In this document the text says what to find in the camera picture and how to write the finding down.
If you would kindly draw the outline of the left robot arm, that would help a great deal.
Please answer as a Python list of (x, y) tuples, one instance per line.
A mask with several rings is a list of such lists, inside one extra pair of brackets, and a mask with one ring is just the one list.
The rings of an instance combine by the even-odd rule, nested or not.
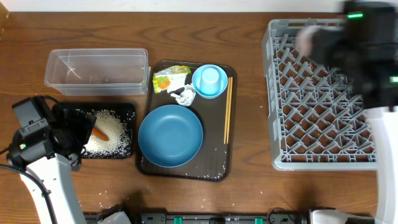
[(9, 168), (21, 175), (41, 223), (86, 223), (72, 181), (81, 167), (96, 117), (49, 108), (41, 98), (12, 107), (21, 128), (7, 151)]

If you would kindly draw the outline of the wooden chopstick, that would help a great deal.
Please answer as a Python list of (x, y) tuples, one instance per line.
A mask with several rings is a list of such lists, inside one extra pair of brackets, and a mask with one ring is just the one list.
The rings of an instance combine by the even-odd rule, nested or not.
[(229, 127), (231, 117), (231, 100), (233, 91), (233, 77), (229, 77), (229, 89), (228, 89), (228, 105), (227, 105), (227, 120), (226, 120), (226, 144), (229, 143)]
[(225, 111), (225, 121), (224, 121), (224, 144), (227, 144), (227, 132), (228, 132), (228, 116), (229, 116), (229, 101), (230, 101), (230, 96), (229, 96), (229, 91), (230, 91), (230, 77), (228, 77), (228, 86), (227, 86), (227, 94), (226, 94), (226, 111)]

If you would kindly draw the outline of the orange carrot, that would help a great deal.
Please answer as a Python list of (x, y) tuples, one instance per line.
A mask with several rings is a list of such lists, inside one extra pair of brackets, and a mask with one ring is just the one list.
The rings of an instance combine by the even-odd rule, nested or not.
[(109, 141), (109, 137), (96, 126), (92, 129), (91, 133), (102, 141)]

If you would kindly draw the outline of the light blue cup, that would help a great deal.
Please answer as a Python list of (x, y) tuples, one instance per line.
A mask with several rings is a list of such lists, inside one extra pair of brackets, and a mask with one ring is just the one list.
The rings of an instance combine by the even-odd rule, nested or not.
[(200, 91), (206, 96), (217, 95), (220, 91), (220, 74), (215, 68), (204, 69), (200, 78)]

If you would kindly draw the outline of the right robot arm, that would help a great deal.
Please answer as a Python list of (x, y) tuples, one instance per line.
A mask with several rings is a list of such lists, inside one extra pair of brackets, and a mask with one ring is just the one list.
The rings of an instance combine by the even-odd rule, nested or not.
[(397, 4), (344, 1), (340, 28), (306, 26), (298, 34), (300, 54), (339, 68), (361, 95), (377, 156), (374, 218), (313, 211), (312, 223), (397, 223)]

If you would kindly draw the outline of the white cup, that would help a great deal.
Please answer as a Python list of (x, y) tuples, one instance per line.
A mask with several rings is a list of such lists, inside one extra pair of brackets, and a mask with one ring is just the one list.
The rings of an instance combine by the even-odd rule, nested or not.
[(318, 37), (321, 29), (320, 26), (307, 26), (298, 32), (296, 49), (300, 55), (310, 56), (322, 52), (320, 43), (315, 43), (315, 39)]

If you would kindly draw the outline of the dark blue plate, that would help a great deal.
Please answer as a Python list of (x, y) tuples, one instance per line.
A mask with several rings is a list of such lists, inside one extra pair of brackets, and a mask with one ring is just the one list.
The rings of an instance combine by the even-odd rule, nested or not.
[(194, 112), (180, 105), (165, 105), (144, 118), (138, 143), (148, 161), (171, 168), (192, 160), (199, 152), (203, 138), (203, 126)]

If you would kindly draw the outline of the pile of white rice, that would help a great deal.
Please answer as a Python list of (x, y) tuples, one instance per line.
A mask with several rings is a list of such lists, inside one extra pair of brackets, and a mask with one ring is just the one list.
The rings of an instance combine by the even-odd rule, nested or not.
[(85, 112), (96, 116), (95, 126), (109, 137), (109, 141), (102, 141), (91, 135), (85, 145), (85, 159), (125, 159), (131, 156), (136, 115), (134, 110), (91, 109)]

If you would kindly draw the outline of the light blue bowl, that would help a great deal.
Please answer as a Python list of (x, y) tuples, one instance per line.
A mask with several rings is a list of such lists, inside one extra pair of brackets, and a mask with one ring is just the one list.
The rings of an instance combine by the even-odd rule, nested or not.
[[(220, 74), (220, 91), (217, 95), (206, 96), (200, 91), (200, 78), (201, 78), (201, 75), (202, 75), (204, 69), (206, 69), (206, 68), (215, 68), (215, 69), (217, 69), (217, 71)], [(228, 76), (227, 76), (226, 72), (221, 67), (219, 67), (217, 65), (202, 65), (201, 67), (197, 68), (194, 71), (194, 73), (192, 75), (192, 85), (193, 85), (194, 89), (196, 90), (196, 92), (201, 97), (206, 98), (206, 99), (214, 99), (214, 98), (219, 97), (227, 88)]]

